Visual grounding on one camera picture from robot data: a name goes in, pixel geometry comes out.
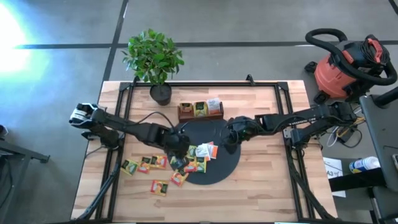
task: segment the black circular mat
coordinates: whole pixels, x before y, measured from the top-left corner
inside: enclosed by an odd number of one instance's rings
[[[198,146],[213,141],[214,145],[218,146],[217,159],[211,159],[206,163],[206,173],[189,173],[185,181],[200,185],[215,184],[227,178],[235,170],[241,157],[241,146],[237,147],[234,154],[228,153],[225,147],[221,146],[220,131],[225,124],[226,121],[223,119],[202,120],[191,121],[184,127],[183,133],[190,138],[191,145]],[[180,123],[176,128],[180,129],[183,125],[184,123]]]

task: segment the gray floor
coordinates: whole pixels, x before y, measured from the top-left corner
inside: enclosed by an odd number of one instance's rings
[[[0,49],[3,44],[110,44],[121,5],[122,0],[0,1],[0,27],[7,31]],[[370,33],[398,40],[398,18],[388,0],[130,0],[119,43],[149,27],[176,42],[304,41],[306,32],[319,27],[341,29],[353,40]],[[387,48],[398,67],[398,46]],[[256,80],[304,80],[310,99],[317,89],[303,66],[326,55],[311,46],[182,50],[186,65],[176,80],[242,80],[248,73]],[[69,219],[87,142],[67,121],[77,103],[98,100],[108,55],[109,49],[0,52],[0,123],[11,131],[7,140],[51,155],[48,164],[31,162],[13,223]],[[132,80],[121,59],[118,49],[110,80]],[[373,155],[366,125],[360,128],[364,140],[358,147],[336,144],[325,147],[324,156]],[[336,199],[339,217],[369,221],[363,218],[367,213],[351,211],[352,204]]]

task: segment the spray can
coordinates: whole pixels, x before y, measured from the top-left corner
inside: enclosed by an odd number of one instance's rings
[[[376,169],[380,167],[379,159],[374,156],[369,156],[364,159],[358,159],[357,161],[349,164],[349,169],[353,174]]]

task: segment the red shop vacuum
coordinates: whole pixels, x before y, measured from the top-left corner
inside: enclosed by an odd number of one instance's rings
[[[329,34],[338,38],[333,45],[314,38]],[[305,35],[305,40],[321,47],[330,54],[318,63],[308,63],[304,70],[313,73],[319,87],[314,102],[321,104],[328,99],[358,101],[374,85],[391,85],[397,81],[397,72],[390,62],[388,50],[375,36],[368,35],[364,41],[349,41],[337,29],[315,29]],[[386,78],[380,77],[385,71]]]

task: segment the black plant pot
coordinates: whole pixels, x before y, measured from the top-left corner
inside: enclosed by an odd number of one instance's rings
[[[160,106],[165,106],[172,99],[172,87],[168,83],[152,85],[149,94]]]

